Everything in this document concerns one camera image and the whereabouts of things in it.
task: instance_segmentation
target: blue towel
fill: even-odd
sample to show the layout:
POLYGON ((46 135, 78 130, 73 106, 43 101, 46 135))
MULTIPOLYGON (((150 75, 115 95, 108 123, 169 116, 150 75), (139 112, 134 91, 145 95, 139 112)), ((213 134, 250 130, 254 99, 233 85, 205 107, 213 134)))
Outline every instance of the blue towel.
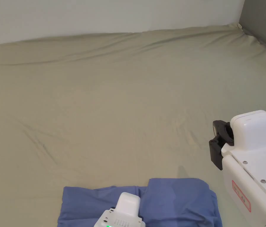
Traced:
POLYGON ((216 194, 200 179, 150 179, 147 187, 65 187, 58 227, 93 227, 122 192, 141 198, 146 227, 222 227, 216 194))

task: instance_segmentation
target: white robot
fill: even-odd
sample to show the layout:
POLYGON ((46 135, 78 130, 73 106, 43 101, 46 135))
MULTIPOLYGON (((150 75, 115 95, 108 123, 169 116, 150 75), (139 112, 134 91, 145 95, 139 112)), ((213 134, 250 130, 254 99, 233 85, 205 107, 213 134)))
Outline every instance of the white robot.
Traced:
POLYGON ((138 217, 140 198, 127 192, 121 193, 115 209, 106 210, 94 227, 145 227, 138 217))
POLYGON ((253 227, 266 227, 266 112, 214 121, 212 162, 223 172, 226 190, 253 227))

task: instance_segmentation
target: white wall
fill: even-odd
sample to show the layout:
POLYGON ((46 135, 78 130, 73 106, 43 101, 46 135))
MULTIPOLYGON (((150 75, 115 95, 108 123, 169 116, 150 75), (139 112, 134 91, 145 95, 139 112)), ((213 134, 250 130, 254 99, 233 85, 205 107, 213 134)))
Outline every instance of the white wall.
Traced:
POLYGON ((238 22, 244 0, 0 0, 0 43, 238 22))

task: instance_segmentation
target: ventilation holes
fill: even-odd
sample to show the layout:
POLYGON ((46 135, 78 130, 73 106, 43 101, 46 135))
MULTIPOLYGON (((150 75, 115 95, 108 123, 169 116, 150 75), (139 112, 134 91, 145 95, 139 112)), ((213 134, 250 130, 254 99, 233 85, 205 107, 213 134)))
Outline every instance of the ventilation holes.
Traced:
POLYGON ((129 222, 125 222, 124 220, 120 220, 120 219, 116 219, 114 224, 119 225, 119 226, 123 226, 123 227, 129 227, 130 226, 129 222))

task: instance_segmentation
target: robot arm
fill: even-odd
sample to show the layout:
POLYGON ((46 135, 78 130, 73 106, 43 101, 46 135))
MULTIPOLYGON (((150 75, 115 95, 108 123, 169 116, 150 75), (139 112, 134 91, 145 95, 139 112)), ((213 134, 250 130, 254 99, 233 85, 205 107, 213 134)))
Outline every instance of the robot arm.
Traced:
POLYGON ((266 112, 214 121, 211 161, 223 173, 227 192, 253 227, 266 226, 266 112))

